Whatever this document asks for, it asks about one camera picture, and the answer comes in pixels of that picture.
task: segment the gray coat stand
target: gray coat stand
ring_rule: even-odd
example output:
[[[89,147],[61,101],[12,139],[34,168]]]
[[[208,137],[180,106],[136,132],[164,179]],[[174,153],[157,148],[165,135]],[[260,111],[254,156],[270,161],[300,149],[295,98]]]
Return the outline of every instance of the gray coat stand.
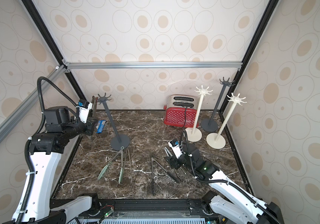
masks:
[[[230,78],[227,79],[227,81],[225,81],[225,77],[222,77],[224,80],[221,81],[220,79],[220,83],[223,85],[222,86],[222,89],[221,89],[221,92],[220,92],[220,95],[219,95],[219,98],[217,99],[217,102],[216,102],[216,105],[215,105],[215,108],[213,109],[213,112],[212,112],[212,115],[211,115],[211,118],[205,118],[201,121],[200,125],[202,127],[202,129],[204,129],[205,131],[207,132],[215,132],[219,126],[217,125],[216,121],[213,119],[213,117],[215,116],[216,114],[216,111],[217,111],[217,108],[219,107],[219,104],[220,104],[220,101],[222,99],[222,96],[224,95],[224,92],[225,92],[225,89],[227,86],[233,86],[234,84],[234,81],[232,82],[229,82]]]
[[[112,127],[114,129],[115,137],[113,137],[112,140],[110,141],[110,146],[116,151],[123,150],[129,145],[130,138],[126,134],[119,134],[118,133],[118,130],[116,129],[113,117],[110,114],[110,111],[109,111],[109,108],[107,105],[107,101],[109,100],[109,97],[111,95],[110,96],[106,96],[106,95],[107,95],[106,93],[104,96],[100,96],[98,94],[98,96],[99,96],[98,102],[100,102],[104,105],[105,112],[107,113],[110,124],[112,125]]]

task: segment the toaster slot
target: toaster slot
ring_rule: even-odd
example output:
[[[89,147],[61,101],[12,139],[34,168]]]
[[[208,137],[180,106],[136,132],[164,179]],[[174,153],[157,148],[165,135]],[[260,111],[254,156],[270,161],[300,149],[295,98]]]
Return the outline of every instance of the toaster slot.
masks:
[[[194,98],[186,97],[186,96],[175,96],[174,100],[194,101]]]
[[[194,104],[188,103],[188,102],[173,102],[174,106],[183,106],[183,107],[189,107],[193,108]]]

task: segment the blue package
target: blue package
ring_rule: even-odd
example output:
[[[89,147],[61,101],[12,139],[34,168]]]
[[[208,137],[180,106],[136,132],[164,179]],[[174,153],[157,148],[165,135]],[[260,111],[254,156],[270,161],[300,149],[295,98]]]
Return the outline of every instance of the blue package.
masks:
[[[96,132],[97,133],[101,133],[103,131],[105,122],[106,122],[105,120],[98,121],[98,124],[96,125]]]

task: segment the white coat stand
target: white coat stand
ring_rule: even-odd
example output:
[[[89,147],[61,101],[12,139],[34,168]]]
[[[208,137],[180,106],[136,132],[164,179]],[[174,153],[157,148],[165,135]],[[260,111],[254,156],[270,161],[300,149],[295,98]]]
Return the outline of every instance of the white coat stand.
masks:
[[[211,95],[207,89],[209,87],[207,87],[206,89],[203,88],[203,86],[201,86],[201,89],[199,89],[198,87],[196,87],[198,89],[198,91],[195,90],[195,92],[198,92],[200,95],[200,101],[199,101],[199,105],[197,106],[197,111],[196,111],[196,116],[195,116],[195,122],[194,122],[194,126],[192,128],[187,128],[185,129],[185,131],[187,132],[187,138],[189,141],[195,142],[195,141],[199,141],[202,137],[202,133],[201,131],[196,128],[197,125],[197,121],[199,119],[199,114],[200,114],[200,110],[201,110],[201,105],[202,105],[202,100],[204,99],[204,96],[206,94]]]
[[[223,148],[225,145],[226,145],[226,141],[225,141],[225,138],[221,136],[221,133],[223,131],[223,129],[225,128],[226,126],[226,123],[227,121],[229,120],[232,112],[234,111],[235,107],[237,104],[240,104],[243,102],[242,100],[245,99],[246,97],[244,98],[240,98],[240,94],[238,94],[237,96],[234,96],[233,93],[232,94],[232,97],[229,97],[227,96],[228,98],[230,98],[228,101],[232,101],[232,105],[229,109],[229,112],[227,113],[226,117],[225,117],[225,120],[224,122],[222,123],[221,125],[221,128],[219,130],[218,133],[211,133],[211,134],[208,134],[207,137],[206,137],[206,141],[207,141],[207,144],[209,146],[211,146],[212,148],[215,148],[215,149],[221,149]]]

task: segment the red toaster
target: red toaster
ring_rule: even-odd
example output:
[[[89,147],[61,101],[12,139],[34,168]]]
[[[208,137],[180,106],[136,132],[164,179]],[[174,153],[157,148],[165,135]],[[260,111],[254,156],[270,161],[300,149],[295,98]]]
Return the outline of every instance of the red toaster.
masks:
[[[165,118],[164,123],[177,127],[193,127],[196,108],[198,103],[195,101],[195,97],[186,95],[172,95],[167,101],[167,105],[164,106]]]

